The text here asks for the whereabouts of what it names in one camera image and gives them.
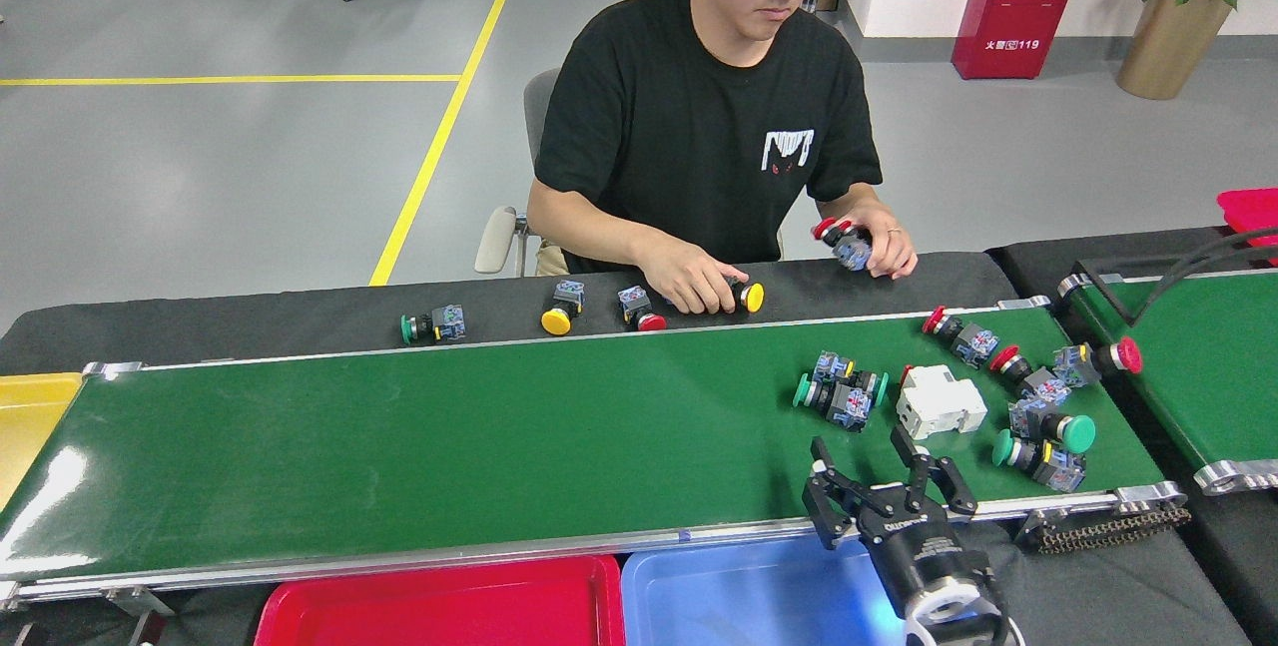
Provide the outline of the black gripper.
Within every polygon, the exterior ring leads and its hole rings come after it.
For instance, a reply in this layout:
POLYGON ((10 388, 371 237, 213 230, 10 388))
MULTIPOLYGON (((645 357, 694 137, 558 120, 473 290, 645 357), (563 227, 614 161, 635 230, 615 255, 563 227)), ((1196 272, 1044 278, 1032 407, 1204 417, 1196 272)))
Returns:
POLYGON ((895 423, 891 443, 910 469, 905 507, 895 507, 895 514, 883 517, 863 508, 868 489, 836 468, 826 441, 818 436, 812 437, 813 464, 804 482, 803 503, 827 550, 835 550, 858 523, 860 540, 872 555, 892 609, 905 615, 912 599, 935 591, 946 578, 982 587, 985 563, 958 544, 944 507, 924 501, 927 484, 932 482, 941 489, 950 510, 975 514, 976 499, 958 466, 950 455, 937 458, 925 446, 918 446, 904 423, 895 423))

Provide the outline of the person's left hand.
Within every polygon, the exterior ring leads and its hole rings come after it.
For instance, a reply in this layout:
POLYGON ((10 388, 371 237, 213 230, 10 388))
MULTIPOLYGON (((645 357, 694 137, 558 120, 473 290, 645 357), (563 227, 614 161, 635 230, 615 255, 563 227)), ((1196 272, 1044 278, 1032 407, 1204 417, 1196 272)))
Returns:
POLYGON ((872 257, 866 262, 866 272, 872 278, 891 278, 895 281, 909 278, 918 269, 918 251, 912 237, 905 232, 904 224, 895 211, 881 202, 858 205, 845 214, 851 226, 869 232, 872 257))

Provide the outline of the person's right hand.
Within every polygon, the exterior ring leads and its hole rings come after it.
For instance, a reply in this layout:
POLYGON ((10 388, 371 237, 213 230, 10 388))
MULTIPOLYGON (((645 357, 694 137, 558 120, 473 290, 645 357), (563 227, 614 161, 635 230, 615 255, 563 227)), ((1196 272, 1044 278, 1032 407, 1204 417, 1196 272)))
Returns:
POLYGON ((662 237, 645 246, 636 265, 651 287, 680 313, 734 313, 737 301, 728 281, 748 281, 748 272, 721 264, 693 243, 662 237))

